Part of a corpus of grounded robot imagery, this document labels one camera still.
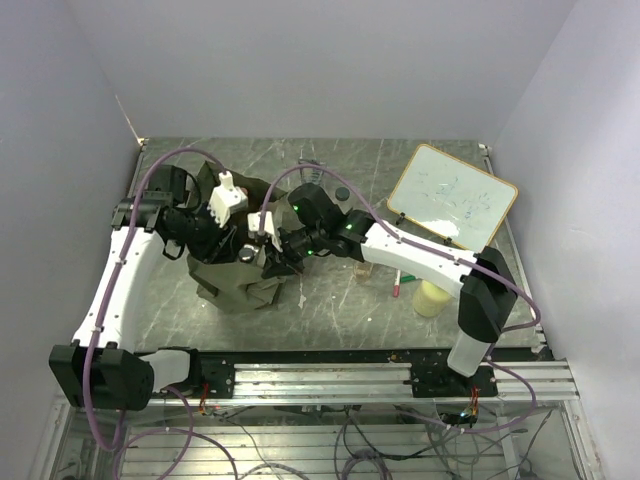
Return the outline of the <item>olive canvas bag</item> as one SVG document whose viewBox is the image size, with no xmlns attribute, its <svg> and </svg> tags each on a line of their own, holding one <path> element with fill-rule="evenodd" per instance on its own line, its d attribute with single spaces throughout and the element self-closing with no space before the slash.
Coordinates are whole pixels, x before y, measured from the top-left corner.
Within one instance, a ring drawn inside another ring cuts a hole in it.
<svg viewBox="0 0 640 480">
<path fill-rule="evenodd" d="M 209 241 L 188 246 L 187 265 L 191 278 L 198 284 L 197 294 L 227 314 L 247 313 L 272 305 L 278 296 L 283 276 L 262 277 L 265 255 L 256 262 L 238 260 L 239 250 L 249 244 L 247 215 L 260 209 L 269 183 L 238 172 L 234 184 L 245 191 L 248 209 L 230 216 L 220 246 Z"/>
</svg>

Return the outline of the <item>clear bottle with black label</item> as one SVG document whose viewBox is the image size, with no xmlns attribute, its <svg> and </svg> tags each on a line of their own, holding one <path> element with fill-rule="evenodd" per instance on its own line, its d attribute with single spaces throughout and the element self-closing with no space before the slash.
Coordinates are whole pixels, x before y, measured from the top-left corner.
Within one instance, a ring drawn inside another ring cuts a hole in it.
<svg viewBox="0 0 640 480">
<path fill-rule="evenodd" d="M 335 189 L 334 199 L 343 214 L 348 214 L 353 208 L 354 197 L 351 191 L 345 186 L 340 186 Z"/>
</svg>

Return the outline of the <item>small clear bottle grey cap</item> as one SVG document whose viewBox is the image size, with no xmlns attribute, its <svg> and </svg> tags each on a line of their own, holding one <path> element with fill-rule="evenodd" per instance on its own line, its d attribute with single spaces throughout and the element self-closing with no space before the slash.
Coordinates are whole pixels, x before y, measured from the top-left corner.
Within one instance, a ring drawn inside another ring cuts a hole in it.
<svg viewBox="0 0 640 480">
<path fill-rule="evenodd" d="M 243 245 L 237 255 L 237 260 L 243 264 L 255 265 L 258 261 L 261 248 L 251 244 Z"/>
</svg>

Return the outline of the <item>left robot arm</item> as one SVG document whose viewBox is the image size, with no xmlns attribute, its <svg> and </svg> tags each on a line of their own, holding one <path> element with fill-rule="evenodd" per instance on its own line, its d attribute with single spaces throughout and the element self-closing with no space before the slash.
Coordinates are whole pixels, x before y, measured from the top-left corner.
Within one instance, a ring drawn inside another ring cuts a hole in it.
<svg viewBox="0 0 640 480">
<path fill-rule="evenodd" d="M 247 197 L 230 172 L 210 178 L 206 187 L 184 169 L 161 165 L 116 206 L 110 254 L 88 313 L 71 342 L 49 356 L 72 406 L 141 411 L 168 386 L 182 397 L 202 389 L 196 349 L 164 347 L 138 356 L 134 344 L 140 299 L 158 260 L 171 256 L 167 245 L 209 260 L 235 231 L 230 218 Z"/>
</svg>

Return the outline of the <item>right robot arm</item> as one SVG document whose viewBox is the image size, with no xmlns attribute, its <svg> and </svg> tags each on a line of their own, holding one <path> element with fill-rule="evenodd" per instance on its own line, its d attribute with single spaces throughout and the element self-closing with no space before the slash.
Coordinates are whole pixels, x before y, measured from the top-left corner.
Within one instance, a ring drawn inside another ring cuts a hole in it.
<svg viewBox="0 0 640 480">
<path fill-rule="evenodd" d="M 250 220 L 251 229 L 271 242 L 270 265 L 297 270 L 304 259 L 328 254 L 389 267 L 435 285 L 458 301 L 459 332 L 440 373 L 442 387 L 459 396 L 475 385 L 476 372 L 517 299 L 516 283 L 498 250 L 485 247 L 475 253 L 427 241 L 366 210 L 342 210 L 312 183 L 291 191 L 286 202 L 299 228 L 281 226 L 267 206 Z"/>
</svg>

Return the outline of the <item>amber bottle white cap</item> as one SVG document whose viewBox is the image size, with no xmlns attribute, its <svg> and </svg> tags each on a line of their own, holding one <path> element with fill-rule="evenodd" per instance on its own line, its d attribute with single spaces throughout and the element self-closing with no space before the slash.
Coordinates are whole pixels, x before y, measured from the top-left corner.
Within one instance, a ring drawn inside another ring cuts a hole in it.
<svg viewBox="0 0 640 480">
<path fill-rule="evenodd" d="M 366 283 L 372 275 L 373 264 L 370 262 L 355 262 L 353 277 L 357 283 Z"/>
</svg>

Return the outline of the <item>clear tube with dark label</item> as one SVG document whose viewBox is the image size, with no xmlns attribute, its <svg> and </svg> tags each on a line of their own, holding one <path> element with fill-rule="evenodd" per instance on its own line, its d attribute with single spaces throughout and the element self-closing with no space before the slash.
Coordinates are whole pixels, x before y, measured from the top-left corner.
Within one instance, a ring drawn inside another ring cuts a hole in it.
<svg viewBox="0 0 640 480">
<path fill-rule="evenodd" d="M 304 168 L 299 170 L 302 184 L 311 183 L 318 186 L 322 184 L 324 171 L 321 169 L 322 164 L 320 162 L 301 158 L 298 160 L 298 164 L 304 165 Z"/>
</svg>

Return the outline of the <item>pink marker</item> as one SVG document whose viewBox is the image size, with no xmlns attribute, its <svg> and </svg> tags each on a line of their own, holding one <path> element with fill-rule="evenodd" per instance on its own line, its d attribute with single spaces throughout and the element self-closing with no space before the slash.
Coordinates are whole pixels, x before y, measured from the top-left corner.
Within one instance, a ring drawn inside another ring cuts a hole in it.
<svg viewBox="0 0 640 480">
<path fill-rule="evenodd" d="M 398 269 L 396 270 L 396 275 L 395 275 L 394 284 L 393 284 L 393 292 L 392 292 L 393 298 L 399 297 L 401 278 L 402 278 L 402 272 L 401 270 Z"/>
</svg>

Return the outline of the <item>yellow pump bottle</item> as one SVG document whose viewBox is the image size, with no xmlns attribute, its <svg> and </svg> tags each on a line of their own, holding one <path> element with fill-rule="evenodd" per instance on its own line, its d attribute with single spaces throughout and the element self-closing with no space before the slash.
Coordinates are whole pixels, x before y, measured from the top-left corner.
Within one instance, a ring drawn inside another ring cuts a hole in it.
<svg viewBox="0 0 640 480">
<path fill-rule="evenodd" d="M 414 311 L 425 318 L 438 316 L 451 302 L 452 296 L 426 280 L 421 280 L 414 292 L 412 306 Z"/>
</svg>

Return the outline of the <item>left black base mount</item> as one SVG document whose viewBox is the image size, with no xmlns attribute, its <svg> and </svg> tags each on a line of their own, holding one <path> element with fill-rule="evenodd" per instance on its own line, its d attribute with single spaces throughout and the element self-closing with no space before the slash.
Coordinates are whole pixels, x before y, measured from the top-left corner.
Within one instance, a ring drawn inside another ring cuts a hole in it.
<svg viewBox="0 0 640 480">
<path fill-rule="evenodd" d="M 186 354 L 187 367 L 184 375 L 179 374 L 176 387 L 182 393 L 203 394 L 213 399 L 230 399 L 234 393 L 235 368 L 222 354 L 200 351 L 190 347 L 168 347 L 168 351 Z"/>
</svg>

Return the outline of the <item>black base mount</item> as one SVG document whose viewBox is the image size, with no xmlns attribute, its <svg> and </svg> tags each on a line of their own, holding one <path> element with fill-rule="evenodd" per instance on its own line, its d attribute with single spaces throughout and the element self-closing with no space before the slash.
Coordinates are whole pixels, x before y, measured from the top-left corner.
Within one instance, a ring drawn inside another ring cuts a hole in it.
<svg viewBox="0 0 640 480">
<path fill-rule="evenodd" d="M 410 365 L 409 384 L 415 398 L 471 398 L 496 397 L 498 388 L 494 370 L 481 366 L 471 377 L 456 373 L 447 365 L 449 350 L 409 349 L 395 353 L 397 363 Z"/>
<path fill-rule="evenodd" d="M 190 347 L 168 347 L 168 351 L 186 354 L 187 367 L 184 375 L 179 374 L 176 387 L 182 393 L 203 394 L 213 399 L 230 399 L 234 393 L 235 368 L 222 354 L 200 351 Z"/>
</svg>

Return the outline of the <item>aluminium rail frame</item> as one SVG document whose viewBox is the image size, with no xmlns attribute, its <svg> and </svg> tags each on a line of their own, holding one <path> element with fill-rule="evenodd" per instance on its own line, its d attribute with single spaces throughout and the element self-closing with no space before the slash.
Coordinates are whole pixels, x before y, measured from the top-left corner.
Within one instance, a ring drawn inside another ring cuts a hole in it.
<svg viewBox="0 0 640 480">
<path fill-rule="evenodd" d="M 409 404 L 429 400 L 467 404 L 471 398 L 415 398 L 409 384 L 408 363 L 237 364 L 230 399 L 189 394 L 194 407 L 338 404 Z M 484 403 L 571 401 L 578 388 L 567 363 L 507 362 L 494 370 L 496 397 Z"/>
</svg>

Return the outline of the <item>small whiteboard yellow frame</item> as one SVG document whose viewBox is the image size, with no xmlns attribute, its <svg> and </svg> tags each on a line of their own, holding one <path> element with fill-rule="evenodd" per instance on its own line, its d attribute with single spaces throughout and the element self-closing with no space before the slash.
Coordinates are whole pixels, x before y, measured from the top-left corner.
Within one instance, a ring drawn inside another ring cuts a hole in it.
<svg viewBox="0 0 640 480">
<path fill-rule="evenodd" d="M 479 252 L 491 243 L 518 194 L 516 186 L 421 144 L 387 208 L 459 248 Z"/>
</svg>

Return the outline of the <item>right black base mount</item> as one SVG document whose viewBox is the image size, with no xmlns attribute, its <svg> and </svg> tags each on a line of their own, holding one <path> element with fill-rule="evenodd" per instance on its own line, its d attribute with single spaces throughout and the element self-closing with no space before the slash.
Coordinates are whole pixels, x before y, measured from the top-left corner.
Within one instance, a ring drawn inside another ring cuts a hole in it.
<svg viewBox="0 0 640 480">
<path fill-rule="evenodd" d="M 471 377 L 456 373 L 447 365 L 449 350 L 409 349 L 395 353 L 397 363 L 410 365 L 409 384 L 415 398 L 471 398 L 496 397 L 498 388 L 494 370 L 481 366 Z"/>
</svg>

